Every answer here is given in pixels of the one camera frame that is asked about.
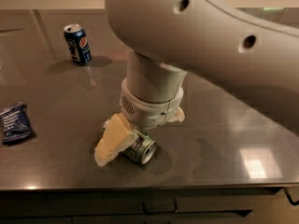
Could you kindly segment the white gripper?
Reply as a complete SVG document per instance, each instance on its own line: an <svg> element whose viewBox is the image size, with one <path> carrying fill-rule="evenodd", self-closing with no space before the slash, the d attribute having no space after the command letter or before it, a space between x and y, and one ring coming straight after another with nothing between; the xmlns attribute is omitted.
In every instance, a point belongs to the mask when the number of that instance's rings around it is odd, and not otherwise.
<svg viewBox="0 0 299 224"><path fill-rule="evenodd" d="M180 108L183 94L183 89L179 88L170 101L149 103L135 97L124 80L121 83L121 113L114 114L105 122L100 141L94 149L97 165L104 167L136 140L135 126L153 129L167 122L185 120L184 111Z"/></svg>

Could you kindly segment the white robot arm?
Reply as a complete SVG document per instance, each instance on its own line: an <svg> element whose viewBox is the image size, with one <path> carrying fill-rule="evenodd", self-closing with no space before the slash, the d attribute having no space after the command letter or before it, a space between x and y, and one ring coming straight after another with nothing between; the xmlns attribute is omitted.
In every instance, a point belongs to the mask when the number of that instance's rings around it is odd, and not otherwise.
<svg viewBox="0 0 299 224"><path fill-rule="evenodd" d="M178 119L181 82L192 72L298 131L299 30L221 0L105 0L105 9L131 50L120 99L131 125Z"/></svg>

